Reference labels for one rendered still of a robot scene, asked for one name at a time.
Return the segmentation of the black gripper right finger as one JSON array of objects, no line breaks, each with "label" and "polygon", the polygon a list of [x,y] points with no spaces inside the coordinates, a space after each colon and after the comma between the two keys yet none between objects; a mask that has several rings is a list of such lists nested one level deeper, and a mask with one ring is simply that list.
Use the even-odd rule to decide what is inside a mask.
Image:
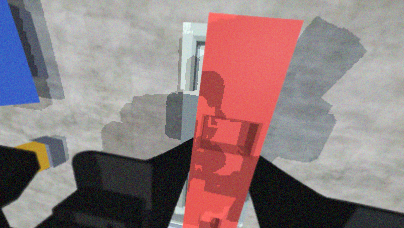
[{"label": "black gripper right finger", "polygon": [[404,228],[403,212],[326,197],[261,155],[248,190],[260,228]]}]

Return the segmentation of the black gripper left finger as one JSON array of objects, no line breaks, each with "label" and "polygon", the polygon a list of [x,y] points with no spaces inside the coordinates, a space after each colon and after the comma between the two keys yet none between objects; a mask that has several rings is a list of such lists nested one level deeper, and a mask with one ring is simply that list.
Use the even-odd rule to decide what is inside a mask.
[{"label": "black gripper left finger", "polygon": [[75,153],[76,187],[139,198],[142,228],[168,228],[190,171],[193,139],[147,160],[97,150]]}]

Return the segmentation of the blue rectangular block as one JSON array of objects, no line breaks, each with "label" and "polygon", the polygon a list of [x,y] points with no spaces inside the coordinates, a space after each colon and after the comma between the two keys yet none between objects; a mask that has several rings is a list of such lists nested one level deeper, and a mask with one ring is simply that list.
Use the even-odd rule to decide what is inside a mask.
[{"label": "blue rectangular block", "polygon": [[40,103],[7,0],[0,0],[0,106]]}]

